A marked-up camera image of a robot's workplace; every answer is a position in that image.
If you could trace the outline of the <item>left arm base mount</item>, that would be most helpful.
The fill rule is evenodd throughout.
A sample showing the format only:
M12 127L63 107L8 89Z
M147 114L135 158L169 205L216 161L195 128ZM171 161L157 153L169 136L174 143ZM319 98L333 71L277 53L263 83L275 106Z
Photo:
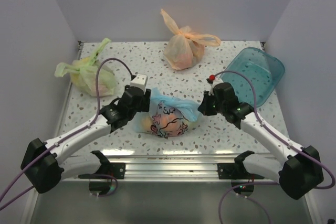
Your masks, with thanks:
M100 151L92 151L86 156L79 156L75 176L80 179L98 179L114 177L124 179L125 163L110 162Z

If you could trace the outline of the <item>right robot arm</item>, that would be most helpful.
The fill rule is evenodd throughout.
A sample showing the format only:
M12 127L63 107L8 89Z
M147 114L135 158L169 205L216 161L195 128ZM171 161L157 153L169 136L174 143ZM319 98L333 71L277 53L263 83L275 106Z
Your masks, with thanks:
M265 158L245 151L234 159L233 179L258 175L280 185L292 199L299 199L324 180L319 152L302 147L267 123L248 103L241 103L234 88L218 79L210 80L198 110L204 116L221 114L226 121L256 139L274 156Z

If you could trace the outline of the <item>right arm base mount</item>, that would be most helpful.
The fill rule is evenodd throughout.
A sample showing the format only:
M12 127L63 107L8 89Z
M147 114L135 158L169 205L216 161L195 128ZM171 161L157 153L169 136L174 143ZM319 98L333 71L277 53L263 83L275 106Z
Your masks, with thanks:
M246 169L243 166L243 161L255 154L253 151L245 151L238 156L234 158L234 161L232 163L218 163L217 164L217 172L218 172L218 178L219 179L231 179L231 180L237 180L237 179L264 179L264 177L257 175L257 174L251 174L246 171Z

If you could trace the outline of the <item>blue plastic bag with fruit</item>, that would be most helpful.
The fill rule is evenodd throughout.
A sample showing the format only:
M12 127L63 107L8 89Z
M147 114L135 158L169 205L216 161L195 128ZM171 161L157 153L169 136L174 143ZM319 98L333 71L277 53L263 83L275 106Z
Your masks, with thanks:
M158 88L154 88L149 111L134 117L133 128L139 133L164 138L177 137L190 131L200 117L201 113L194 101L163 95Z

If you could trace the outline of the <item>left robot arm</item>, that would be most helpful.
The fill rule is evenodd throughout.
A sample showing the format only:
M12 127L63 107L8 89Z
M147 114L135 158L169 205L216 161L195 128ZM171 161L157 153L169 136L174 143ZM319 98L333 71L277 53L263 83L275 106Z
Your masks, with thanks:
M103 106L98 114L67 134L44 142L39 138L32 140L27 146L21 170L40 194L70 177L113 179L113 165L102 152L92 151L87 156L74 156L74 153L124 127L136 113L149 111L150 97L150 89L125 86L121 98Z

